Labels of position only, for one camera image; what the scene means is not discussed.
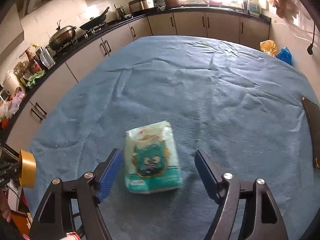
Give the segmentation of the person's right hand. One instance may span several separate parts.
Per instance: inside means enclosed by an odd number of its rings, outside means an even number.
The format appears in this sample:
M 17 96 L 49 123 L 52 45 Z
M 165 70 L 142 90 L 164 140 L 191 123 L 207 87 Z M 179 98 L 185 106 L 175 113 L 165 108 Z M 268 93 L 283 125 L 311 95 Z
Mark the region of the person's right hand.
M 3 191 L 1 190 L 0 193 L 0 210 L 1 210 L 1 214 L 2 217 L 8 222 L 10 223 L 11 221 L 11 209 L 10 206 L 8 204 L 8 201 L 3 193 Z

